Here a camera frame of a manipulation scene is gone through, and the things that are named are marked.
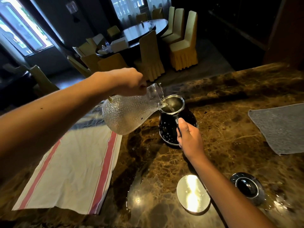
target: person's left arm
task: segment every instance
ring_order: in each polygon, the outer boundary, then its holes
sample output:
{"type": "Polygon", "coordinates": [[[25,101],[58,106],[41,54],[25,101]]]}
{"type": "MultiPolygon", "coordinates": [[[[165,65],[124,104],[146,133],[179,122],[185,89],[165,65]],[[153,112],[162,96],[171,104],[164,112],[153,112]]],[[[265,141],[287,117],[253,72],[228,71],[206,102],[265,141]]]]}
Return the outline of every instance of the person's left arm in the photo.
{"type": "Polygon", "coordinates": [[[134,68],[97,72],[0,117],[0,185],[41,158],[70,127],[114,94],[144,95],[146,82],[134,68]]]}

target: round metal disc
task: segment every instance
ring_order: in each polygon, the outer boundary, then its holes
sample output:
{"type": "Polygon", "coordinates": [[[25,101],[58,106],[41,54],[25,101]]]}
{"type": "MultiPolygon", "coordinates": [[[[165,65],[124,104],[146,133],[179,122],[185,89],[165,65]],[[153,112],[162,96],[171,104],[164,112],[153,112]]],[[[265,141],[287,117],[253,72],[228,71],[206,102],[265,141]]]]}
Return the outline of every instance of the round metal disc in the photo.
{"type": "Polygon", "coordinates": [[[196,175],[182,177],[176,193],[181,205],[193,213],[203,212],[210,204],[210,197],[196,175]]]}

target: white towel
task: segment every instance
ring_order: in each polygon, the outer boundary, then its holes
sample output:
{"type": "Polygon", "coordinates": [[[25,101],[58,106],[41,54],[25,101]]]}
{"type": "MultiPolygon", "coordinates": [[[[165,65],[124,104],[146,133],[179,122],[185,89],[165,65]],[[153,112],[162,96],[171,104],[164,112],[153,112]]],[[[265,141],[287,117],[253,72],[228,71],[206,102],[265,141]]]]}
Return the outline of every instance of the white towel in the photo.
{"type": "Polygon", "coordinates": [[[44,155],[13,210],[57,206],[80,214],[99,213],[122,136],[98,126],[100,118],[89,122],[80,120],[80,126],[76,124],[44,155]]]}

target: black kettle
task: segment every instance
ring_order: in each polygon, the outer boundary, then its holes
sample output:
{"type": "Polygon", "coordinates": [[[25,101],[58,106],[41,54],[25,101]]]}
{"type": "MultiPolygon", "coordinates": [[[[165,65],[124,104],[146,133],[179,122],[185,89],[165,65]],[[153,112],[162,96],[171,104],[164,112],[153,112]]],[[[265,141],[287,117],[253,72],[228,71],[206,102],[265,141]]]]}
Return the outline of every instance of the black kettle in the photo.
{"type": "Polygon", "coordinates": [[[169,95],[165,98],[168,106],[160,109],[159,135],[168,144],[179,146],[177,141],[177,122],[178,118],[183,118],[189,124],[197,127],[197,121],[192,112],[187,108],[185,99],[179,95],[169,95]]]}

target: wet surface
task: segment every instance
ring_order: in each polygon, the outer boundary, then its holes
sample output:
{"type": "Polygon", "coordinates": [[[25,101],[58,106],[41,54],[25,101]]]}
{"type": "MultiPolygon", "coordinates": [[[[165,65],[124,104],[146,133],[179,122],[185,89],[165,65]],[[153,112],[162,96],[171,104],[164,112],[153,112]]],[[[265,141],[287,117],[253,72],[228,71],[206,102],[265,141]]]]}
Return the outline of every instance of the wet surface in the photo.
{"type": "MultiPolygon", "coordinates": [[[[266,200],[259,208],[278,227],[303,227],[304,154],[276,155],[248,117],[248,110],[302,103],[304,75],[283,64],[271,64],[166,88],[186,99],[205,142],[205,153],[229,179],[236,172],[255,176],[266,200]]],[[[111,186],[100,215],[74,211],[10,211],[35,165],[20,172],[0,191],[0,218],[16,227],[225,227],[211,200],[203,215],[180,205],[176,186],[195,173],[182,150],[164,144],[158,133],[159,112],[123,136],[111,186]]]]}

